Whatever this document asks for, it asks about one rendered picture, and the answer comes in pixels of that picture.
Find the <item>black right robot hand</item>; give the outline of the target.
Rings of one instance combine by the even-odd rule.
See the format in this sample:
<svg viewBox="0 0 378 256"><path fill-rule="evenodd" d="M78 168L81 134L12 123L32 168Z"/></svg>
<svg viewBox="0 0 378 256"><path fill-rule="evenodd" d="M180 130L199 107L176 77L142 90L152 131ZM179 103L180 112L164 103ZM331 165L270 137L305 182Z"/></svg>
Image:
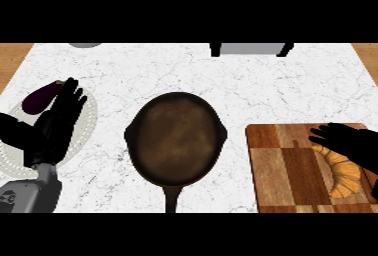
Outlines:
<svg viewBox="0 0 378 256"><path fill-rule="evenodd" d="M310 129L308 140L344 155L360 169L378 175L378 132L328 123Z"/></svg>

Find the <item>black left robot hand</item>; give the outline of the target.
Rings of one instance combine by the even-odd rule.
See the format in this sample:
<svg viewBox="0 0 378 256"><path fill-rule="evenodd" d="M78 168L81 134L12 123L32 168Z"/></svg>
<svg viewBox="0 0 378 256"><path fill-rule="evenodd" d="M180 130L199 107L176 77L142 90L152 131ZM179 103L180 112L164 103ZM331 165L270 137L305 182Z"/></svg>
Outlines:
<svg viewBox="0 0 378 256"><path fill-rule="evenodd" d="M32 125L0 112L0 141L23 151L25 167L63 160L85 101L78 81L69 78Z"/></svg>

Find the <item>golden croissant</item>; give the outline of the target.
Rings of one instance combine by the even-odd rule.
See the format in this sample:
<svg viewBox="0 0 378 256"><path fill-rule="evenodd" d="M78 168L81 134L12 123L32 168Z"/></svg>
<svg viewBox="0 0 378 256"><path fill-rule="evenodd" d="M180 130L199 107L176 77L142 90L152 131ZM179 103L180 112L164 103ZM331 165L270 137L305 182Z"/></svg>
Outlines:
<svg viewBox="0 0 378 256"><path fill-rule="evenodd" d="M311 150L317 152L331 168L334 185L329 191L332 199L342 199L360 190L360 167L350 159L320 145L313 145Z"/></svg>

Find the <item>wooden patchwork cutting board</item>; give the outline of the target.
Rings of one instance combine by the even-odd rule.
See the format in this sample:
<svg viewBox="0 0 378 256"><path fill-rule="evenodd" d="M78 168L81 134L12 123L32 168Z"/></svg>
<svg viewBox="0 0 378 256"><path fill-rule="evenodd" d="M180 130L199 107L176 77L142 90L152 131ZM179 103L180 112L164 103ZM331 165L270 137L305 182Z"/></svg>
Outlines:
<svg viewBox="0 0 378 256"><path fill-rule="evenodd" d="M260 213L378 213L372 186L378 176L360 169L360 190L347 198L329 197L329 165L311 149L316 123L249 124L245 128L251 173Z"/></svg>

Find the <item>dark cast iron pan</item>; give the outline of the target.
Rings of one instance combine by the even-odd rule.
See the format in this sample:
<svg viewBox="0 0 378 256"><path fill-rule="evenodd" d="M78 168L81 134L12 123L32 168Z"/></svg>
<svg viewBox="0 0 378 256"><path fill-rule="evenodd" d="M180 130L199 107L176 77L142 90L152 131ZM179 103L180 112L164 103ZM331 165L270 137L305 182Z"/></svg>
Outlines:
<svg viewBox="0 0 378 256"><path fill-rule="evenodd" d="M165 93L142 107L124 140L140 176L162 188L165 212L176 212L184 186L210 172L227 130L210 103L186 92Z"/></svg>

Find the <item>white dotted plate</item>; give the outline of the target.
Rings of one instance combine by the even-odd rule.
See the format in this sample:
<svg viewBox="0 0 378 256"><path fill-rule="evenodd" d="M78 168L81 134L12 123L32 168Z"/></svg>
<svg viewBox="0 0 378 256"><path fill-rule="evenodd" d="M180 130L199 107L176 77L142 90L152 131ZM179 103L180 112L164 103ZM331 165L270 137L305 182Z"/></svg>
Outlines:
<svg viewBox="0 0 378 256"><path fill-rule="evenodd" d="M97 123L97 102L93 94L83 89L87 101L83 106L81 114L74 126L71 143L63 160L57 166L62 166L81 151L96 128ZM38 116L29 115L22 110L22 103L18 103L7 112L15 118L32 125ZM0 141L0 171L12 178L35 179L37 171L23 166L23 151L9 146Z"/></svg>

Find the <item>purple eggplant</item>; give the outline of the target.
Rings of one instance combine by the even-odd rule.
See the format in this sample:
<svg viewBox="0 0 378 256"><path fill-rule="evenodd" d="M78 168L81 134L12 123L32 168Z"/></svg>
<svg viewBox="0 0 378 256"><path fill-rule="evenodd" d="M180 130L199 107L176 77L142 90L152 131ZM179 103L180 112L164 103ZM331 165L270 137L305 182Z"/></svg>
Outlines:
<svg viewBox="0 0 378 256"><path fill-rule="evenodd" d="M37 115L46 110L59 94L63 84L63 81L56 80L25 97L22 101L22 110L26 114Z"/></svg>

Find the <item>grey round object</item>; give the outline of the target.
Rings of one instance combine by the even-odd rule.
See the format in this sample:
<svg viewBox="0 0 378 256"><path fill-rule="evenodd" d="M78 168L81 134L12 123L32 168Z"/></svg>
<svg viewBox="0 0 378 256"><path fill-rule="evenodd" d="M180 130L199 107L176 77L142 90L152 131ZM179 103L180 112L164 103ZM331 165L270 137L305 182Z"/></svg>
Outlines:
<svg viewBox="0 0 378 256"><path fill-rule="evenodd" d="M99 46L102 43L69 43L69 45L75 48L93 48L96 46Z"/></svg>

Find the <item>grey appliance with black legs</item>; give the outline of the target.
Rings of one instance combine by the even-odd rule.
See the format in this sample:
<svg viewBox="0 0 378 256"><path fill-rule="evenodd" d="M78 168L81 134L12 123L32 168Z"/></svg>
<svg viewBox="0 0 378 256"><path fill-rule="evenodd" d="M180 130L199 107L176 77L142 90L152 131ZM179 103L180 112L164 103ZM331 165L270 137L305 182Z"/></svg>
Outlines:
<svg viewBox="0 0 378 256"><path fill-rule="evenodd" d="M274 55L285 57L292 50L292 43L211 43L211 56L226 54L239 55Z"/></svg>

